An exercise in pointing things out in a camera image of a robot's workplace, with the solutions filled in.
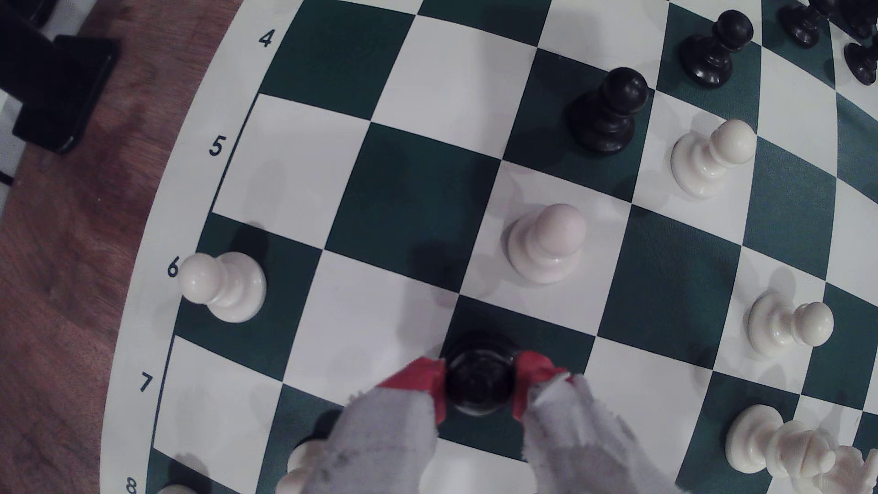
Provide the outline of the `grey gripper finger with red tip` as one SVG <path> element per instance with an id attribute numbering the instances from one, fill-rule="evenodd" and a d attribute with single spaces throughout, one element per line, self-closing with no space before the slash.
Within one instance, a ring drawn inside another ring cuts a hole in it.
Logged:
<path id="1" fill-rule="evenodd" d="M 513 415 L 538 493 L 682 493 L 585 376 L 545 355 L 514 358 Z"/>
<path id="2" fill-rule="evenodd" d="M 304 493 L 418 493 L 445 419 L 446 366 L 420 357 L 343 410 Z"/>

